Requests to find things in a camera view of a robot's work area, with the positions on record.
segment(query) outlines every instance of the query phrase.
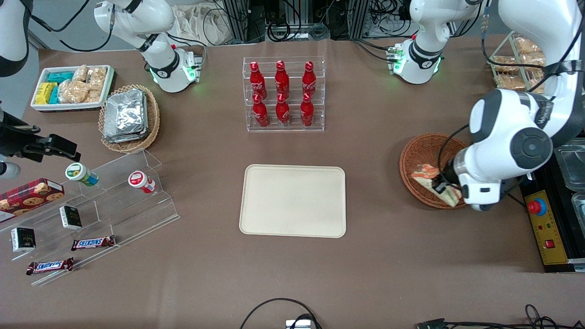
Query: clear acrylic display stand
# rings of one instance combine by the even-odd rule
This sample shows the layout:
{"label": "clear acrylic display stand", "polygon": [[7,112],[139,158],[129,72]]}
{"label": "clear acrylic display stand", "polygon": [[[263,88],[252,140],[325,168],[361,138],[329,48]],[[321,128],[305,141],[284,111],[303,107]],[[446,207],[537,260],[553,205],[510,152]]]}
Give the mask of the clear acrylic display stand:
{"label": "clear acrylic display stand", "polygon": [[[95,186],[87,187],[76,181],[63,183],[65,196],[26,215],[15,217],[0,229],[10,237],[15,227],[35,231],[36,248],[31,252],[13,253],[13,261],[22,267],[31,262],[62,261],[74,257],[73,271],[143,237],[180,218],[173,199],[163,190],[159,175],[154,170],[161,163],[148,151],[141,149],[104,164],[93,171],[99,176]],[[135,170],[143,171],[156,183],[154,192],[147,194],[128,185],[128,176]],[[78,209],[83,228],[73,231],[63,228],[59,208],[69,205]],[[116,245],[108,248],[71,251],[73,240],[114,235]],[[32,285],[44,285],[68,272],[65,270],[32,275]]]}
{"label": "clear acrylic display stand", "polygon": [[[278,125],[276,117],[276,62],[284,61],[288,76],[290,77],[290,96],[287,104],[290,107],[290,126],[282,128]],[[252,111],[252,85],[250,84],[251,62],[258,62],[260,72],[264,75],[268,97],[264,100],[270,125],[261,127],[254,118]],[[313,124],[310,127],[301,125],[300,106],[302,103],[302,75],[305,73],[305,63],[313,62],[313,72],[317,77],[315,95],[312,101],[315,108]],[[249,132],[283,132],[283,131],[323,131],[325,130],[325,58],[323,56],[298,56],[298,57],[244,57],[242,67],[242,80],[244,85],[244,106],[246,107],[246,126]]]}

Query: red bottle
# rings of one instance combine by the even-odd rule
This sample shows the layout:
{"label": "red bottle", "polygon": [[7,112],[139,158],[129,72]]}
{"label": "red bottle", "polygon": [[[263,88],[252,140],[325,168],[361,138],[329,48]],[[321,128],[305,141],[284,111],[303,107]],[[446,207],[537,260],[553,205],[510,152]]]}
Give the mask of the red bottle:
{"label": "red bottle", "polygon": [[260,95],[254,94],[252,96],[252,101],[254,101],[254,105],[252,105],[252,111],[254,111],[254,117],[262,128],[267,127],[270,124],[270,120],[268,119],[268,111],[266,111],[266,105],[262,103],[260,99]]}
{"label": "red bottle", "polygon": [[291,124],[288,104],[284,95],[278,94],[276,96],[276,117],[278,118],[278,125],[282,128],[288,127]]}
{"label": "red bottle", "polygon": [[276,62],[276,75],[274,76],[276,82],[276,93],[282,94],[284,99],[288,99],[290,93],[290,83],[288,82],[288,73],[284,69],[284,62],[279,60]]}
{"label": "red bottle", "polygon": [[313,72],[313,62],[308,61],[305,63],[305,74],[302,75],[302,93],[309,93],[310,96],[313,96],[316,82],[317,77]]}
{"label": "red bottle", "polygon": [[268,92],[266,91],[266,83],[264,83],[264,76],[258,69],[258,63],[255,61],[250,63],[250,69],[252,73],[250,74],[250,84],[252,85],[252,90],[254,94],[260,95],[262,100],[265,100],[268,96]]}
{"label": "red bottle", "polygon": [[313,124],[313,113],[315,108],[311,102],[311,95],[308,92],[302,95],[301,103],[301,121],[303,127],[310,127]]}

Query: black small box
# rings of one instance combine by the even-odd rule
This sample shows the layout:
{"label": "black small box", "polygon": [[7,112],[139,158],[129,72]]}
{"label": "black small box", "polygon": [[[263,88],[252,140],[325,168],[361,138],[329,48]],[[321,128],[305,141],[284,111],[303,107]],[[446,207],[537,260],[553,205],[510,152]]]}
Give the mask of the black small box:
{"label": "black small box", "polygon": [[77,208],[64,205],[59,208],[59,212],[61,213],[61,222],[63,223],[64,228],[80,229],[82,227],[81,218],[79,217],[79,211]]}
{"label": "black small box", "polygon": [[36,248],[35,231],[31,228],[16,227],[10,231],[12,251],[32,251]]}

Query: brown woven basket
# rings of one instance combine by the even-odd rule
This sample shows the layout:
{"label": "brown woven basket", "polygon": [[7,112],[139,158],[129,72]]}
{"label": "brown woven basket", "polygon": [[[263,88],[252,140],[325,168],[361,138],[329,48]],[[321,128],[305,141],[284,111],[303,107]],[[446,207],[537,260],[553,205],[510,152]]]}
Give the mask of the brown woven basket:
{"label": "brown woven basket", "polygon": [[[414,172],[417,165],[420,164],[428,163],[431,166],[436,167],[439,149],[448,137],[449,136],[444,133],[426,133],[417,136],[406,144],[402,150],[402,154],[400,154],[400,176],[408,190],[423,203],[438,209],[458,209],[465,206],[465,203],[463,200],[459,200],[459,203],[455,207],[449,206],[414,180],[411,177],[411,174]],[[466,145],[462,141],[452,138],[447,143],[441,154],[441,168],[444,168],[449,159],[454,157],[457,152],[464,149],[465,146]]]}
{"label": "brown woven basket", "polygon": [[[124,143],[109,143],[107,140],[102,138],[102,144],[104,144],[108,149],[112,151],[122,152],[122,153],[132,153],[138,149],[145,149],[148,148],[156,139],[156,135],[159,133],[160,127],[160,112],[159,112],[159,105],[157,104],[156,100],[154,99],[154,95],[148,88],[142,85],[125,85],[120,89],[116,89],[112,92],[114,94],[120,94],[122,92],[127,92],[133,88],[140,89],[144,91],[146,94],[146,110],[148,113],[148,127],[149,127],[149,134],[144,139],[139,140],[131,140],[129,142]],[[105,115],[105,107],[106,105],[102,105],[102,108],[99,110],[99,121],[98,121],[98,128],[99,132],[104,134],[104,115]]]}

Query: snickers bar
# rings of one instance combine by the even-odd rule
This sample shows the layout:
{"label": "snickers bar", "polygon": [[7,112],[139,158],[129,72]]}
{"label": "snickers bar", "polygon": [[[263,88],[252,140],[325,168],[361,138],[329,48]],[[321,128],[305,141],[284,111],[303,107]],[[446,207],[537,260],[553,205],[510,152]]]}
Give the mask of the snickers bar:
{"label": "snickers bar", "polygon": [[44,272],[51,272],[54,270],[73,270],[73,257],[64,261],[35,263],[32,262],[26,270],[26,275],[39,274]]}
{"label": "snickers bar", "polygon": [[113,235],[108,235],[107,237],[103,238],[73,240],[73,246],[71,247],[71,251],[75,251],[77,249],[109,247],[115,244],[116,240],[114,239]]}

